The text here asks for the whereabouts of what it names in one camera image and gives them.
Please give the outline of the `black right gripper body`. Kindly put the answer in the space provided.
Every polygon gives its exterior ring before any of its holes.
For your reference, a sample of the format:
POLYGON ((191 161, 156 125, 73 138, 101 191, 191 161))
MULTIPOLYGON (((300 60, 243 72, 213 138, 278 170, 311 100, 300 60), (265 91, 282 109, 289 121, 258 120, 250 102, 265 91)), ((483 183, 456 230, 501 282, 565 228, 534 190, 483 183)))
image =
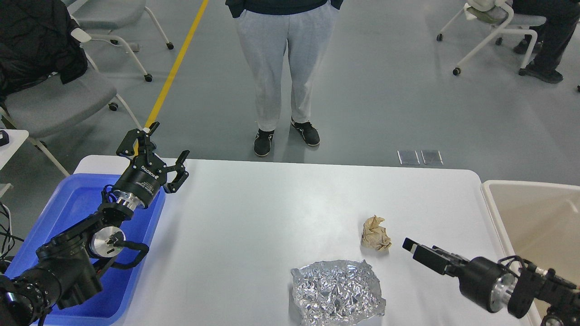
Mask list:
POLYGON ((489 313, 497 313, 508 305, 516 284, 513 272, 481 256, 451 261, 444 274, 458 277, 460 293, 489 313))

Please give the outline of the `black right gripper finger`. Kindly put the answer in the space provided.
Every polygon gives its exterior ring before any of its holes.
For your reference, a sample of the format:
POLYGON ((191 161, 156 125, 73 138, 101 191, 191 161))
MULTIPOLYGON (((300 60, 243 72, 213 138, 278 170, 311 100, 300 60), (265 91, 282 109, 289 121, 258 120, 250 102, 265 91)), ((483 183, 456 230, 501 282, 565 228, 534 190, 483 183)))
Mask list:
POLYGON ((412 257, 422 265, 441 275, 455 276, 455 263, 452 254, 440 248, 429 248, 422 244, 414 244, 411 248, 412 257))
POLYGON ((428 247, 416 241, 406 238, 402 244, 405 250, 412 253, 414 260, 462 260, 459 254, 443 250, 437 246, 428 247))

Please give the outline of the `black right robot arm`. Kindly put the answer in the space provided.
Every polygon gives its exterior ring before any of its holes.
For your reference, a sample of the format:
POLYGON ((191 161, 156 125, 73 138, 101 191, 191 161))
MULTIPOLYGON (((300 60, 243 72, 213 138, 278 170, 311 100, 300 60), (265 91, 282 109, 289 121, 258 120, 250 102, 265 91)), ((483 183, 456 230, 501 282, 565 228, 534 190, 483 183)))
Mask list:
POLYGON ((548 304, 543 326, 577 326, 580 320, 579 287, 558 276, 552 268, 512 255, 492 261, 468 260, 437 246, 404 239, 402 247, 414 260, 444 276, 456 277, 460 293, 489 313, 504 307, 515 318, 524 317, 534 302, 548 304))

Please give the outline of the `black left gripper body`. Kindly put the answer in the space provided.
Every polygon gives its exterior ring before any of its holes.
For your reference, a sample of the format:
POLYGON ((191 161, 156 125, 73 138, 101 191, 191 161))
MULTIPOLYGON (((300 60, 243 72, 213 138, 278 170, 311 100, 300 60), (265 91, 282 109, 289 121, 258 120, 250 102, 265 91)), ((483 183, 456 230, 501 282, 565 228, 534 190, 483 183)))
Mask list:
POLYGON ((167 173, 159 172, 165 167, 167 164, 157 155, 153 155, 150 159, 146 155, 137 155, 131 160, 112 190, 116 196, 120 196, 121 193, 132 194, 146 209, 157 196, 161 186, 167 182, 167 173))

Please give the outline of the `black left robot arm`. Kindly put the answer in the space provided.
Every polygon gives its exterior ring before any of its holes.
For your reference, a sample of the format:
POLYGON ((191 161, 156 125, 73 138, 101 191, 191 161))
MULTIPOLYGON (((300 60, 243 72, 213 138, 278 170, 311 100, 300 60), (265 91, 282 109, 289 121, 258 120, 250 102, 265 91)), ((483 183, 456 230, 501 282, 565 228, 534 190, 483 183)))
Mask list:
POLYGON ((43 325, 54 306, 80 305, 103 290, 109 268, 135 268, 149 246, 126 239, 121 225, 134 212, 147 209, 162 188, 175 193, 189 177, 182 151, 169 166, 157 154, 151 136, 159 126, 129 130, 116 154, 130 163, 118 181, 104 186, 101 204, 88 217, 68 227, 36 250, 38 262, 20 276, 1 276, 1 324, 43 325))

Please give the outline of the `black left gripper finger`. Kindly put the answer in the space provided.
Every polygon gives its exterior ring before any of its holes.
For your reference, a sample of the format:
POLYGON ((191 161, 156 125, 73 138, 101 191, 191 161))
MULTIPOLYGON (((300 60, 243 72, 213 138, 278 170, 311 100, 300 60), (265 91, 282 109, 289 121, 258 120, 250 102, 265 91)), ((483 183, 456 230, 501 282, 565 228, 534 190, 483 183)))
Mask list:
POLYGON ((176 159, 174 165, 163 167, 163 172, 166 174, 176 172, 175 178, 171 182, 165 183, 163 185, 164 192, 176 193, 182 186, 182 184, 186 181, 186 179, 189 177, 189 173, 186 171, 185 166, 185 162, 189 154, 190 150, 183 150, 180 156, 178 156, 178 158, 176 159))
POLYGON ((159 125, 156 121, 147 128, 129 130, 116 149, 116 155, 126 158, 144 155, 145 159, 152 160, 157 146, 151 141, 151 136, 159 125))

